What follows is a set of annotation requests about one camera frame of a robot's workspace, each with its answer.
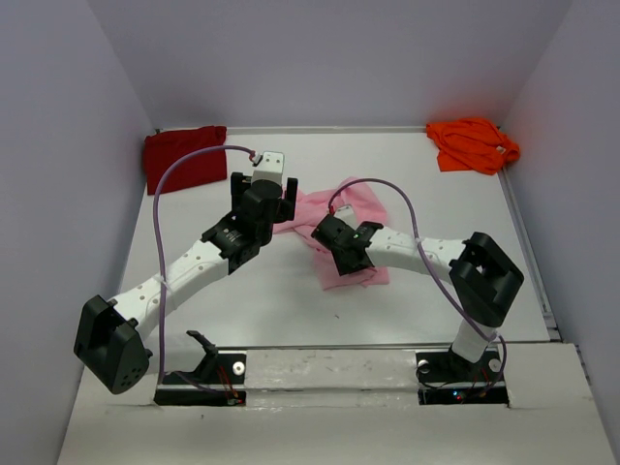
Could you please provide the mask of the pink t shirt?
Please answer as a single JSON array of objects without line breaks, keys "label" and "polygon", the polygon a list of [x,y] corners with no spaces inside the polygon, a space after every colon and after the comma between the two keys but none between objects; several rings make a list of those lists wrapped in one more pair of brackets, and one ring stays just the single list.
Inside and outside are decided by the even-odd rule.
[{"label": "pink t shirt", "polygon": [[[331,254],[311,237],[311,232],[327,215],[327,204],[334,193],[334,189],[309,194],[299,191],[296,195],[293,220],[275,225],[273,233],[296,233],[313,251],[313,266],[323,291],[353,285],[363,287],[387,285],[389,275],[385,267],[370,268],[340,276]],[[384,225],[388,223],[388,213],[384,205],[366,184],[356,184],[346,188],[336,196],[332,204],[336,209],[345,205],[352,208],[353,213],[349,215],[348,220],[352,220],[356,227],[363,221]]]}]

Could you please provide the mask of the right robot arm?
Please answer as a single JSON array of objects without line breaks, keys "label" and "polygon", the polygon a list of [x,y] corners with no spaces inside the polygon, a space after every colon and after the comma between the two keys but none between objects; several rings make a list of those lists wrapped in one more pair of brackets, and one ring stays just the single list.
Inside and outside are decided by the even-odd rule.
[{"label": "right robot arm", "polygon": [[458,380],[481,369],[481,357],[524,282],[521,270],[483,232],[464,240],[416,238],[374,222],[354,229],[327,215],[311,236],[330,252],[341,276],[382,267],[430,276],[462,317],[446,356],[448,372]]}]

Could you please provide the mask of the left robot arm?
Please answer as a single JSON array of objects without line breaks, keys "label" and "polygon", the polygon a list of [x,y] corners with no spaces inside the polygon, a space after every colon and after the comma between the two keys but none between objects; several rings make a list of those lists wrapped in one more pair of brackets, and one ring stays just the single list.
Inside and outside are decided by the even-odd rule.
[{"label": "left robot arm", "polygon": [[180,258],[131,290],[110,299],[95,295],[81,310],[74,353],[114,395],[132,388],[148,371],[144,346],[165,318],[206,286],[253,260],[275,225],[293,220],[296,178],[286,184],[232,176],[232,210]]}]

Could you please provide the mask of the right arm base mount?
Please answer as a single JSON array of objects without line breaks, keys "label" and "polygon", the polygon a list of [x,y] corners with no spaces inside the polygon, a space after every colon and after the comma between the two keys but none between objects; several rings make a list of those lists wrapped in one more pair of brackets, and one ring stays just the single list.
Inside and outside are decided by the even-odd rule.
[{"label": "right arm base mount", "polygon": [[416,353],[418,401],[431,405],[506,405],[509,395],[497,349],[472,363],[450,351]]}]

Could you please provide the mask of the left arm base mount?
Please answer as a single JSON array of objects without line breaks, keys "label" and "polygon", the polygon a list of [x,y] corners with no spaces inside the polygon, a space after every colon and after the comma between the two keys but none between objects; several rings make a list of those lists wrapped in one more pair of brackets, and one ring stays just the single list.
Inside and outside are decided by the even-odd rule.
[{"label": "left arm base mount", "polygon": [[246,404],[247,353],[219,349],[203,334],[186,334],[202,348],[202,359],[190,371],[172,371],[157,386],[154,403],[176,407],[240,407]]}]

